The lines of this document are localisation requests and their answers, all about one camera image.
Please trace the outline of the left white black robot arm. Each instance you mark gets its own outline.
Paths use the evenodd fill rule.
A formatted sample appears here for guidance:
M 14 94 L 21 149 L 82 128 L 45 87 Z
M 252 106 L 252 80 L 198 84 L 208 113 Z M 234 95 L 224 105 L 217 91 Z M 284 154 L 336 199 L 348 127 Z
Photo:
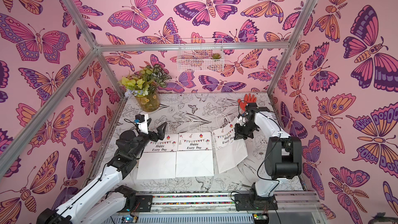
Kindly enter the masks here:
M 136 191 L 120 186 L 135 168 L 149 142 L 165 138 L 167 123 L 148 130 L 148 122 L 134 122 L 136 129 L 127 130 L 116 140 L 117 150 L 101 173 L 78 194 L 56 209 L 45 209 L 37 218 L 38 224 L 101 224 L 113 214 L 135 204 Z

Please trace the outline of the white paper gift bag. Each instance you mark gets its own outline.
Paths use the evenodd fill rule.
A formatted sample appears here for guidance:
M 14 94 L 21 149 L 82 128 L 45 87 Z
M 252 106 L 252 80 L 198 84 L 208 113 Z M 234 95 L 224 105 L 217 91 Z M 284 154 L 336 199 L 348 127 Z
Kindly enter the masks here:
M 172 179 L 176 177 L 178 135 L 165 135 L 157 142 L 150 141 L 138 162 L 138 180 Z

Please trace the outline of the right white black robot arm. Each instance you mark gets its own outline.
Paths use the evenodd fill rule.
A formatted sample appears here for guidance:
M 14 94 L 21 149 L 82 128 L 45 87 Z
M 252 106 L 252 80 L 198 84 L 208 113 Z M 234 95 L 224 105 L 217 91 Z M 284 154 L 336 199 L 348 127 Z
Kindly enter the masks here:
M 252 139 L 256 131 L 268 137 L 265 157 L 257 172 L 264 169 L 269 178 L 258 175 L 259 180 L 253 183 L 250 193 L 254 200 L 269 200 L 283 179 L 293 179 L 302 174 L 302 142 L 288 134 L 267 107 L 247 101 L 239 101 L 238 107 L 234 139 Z

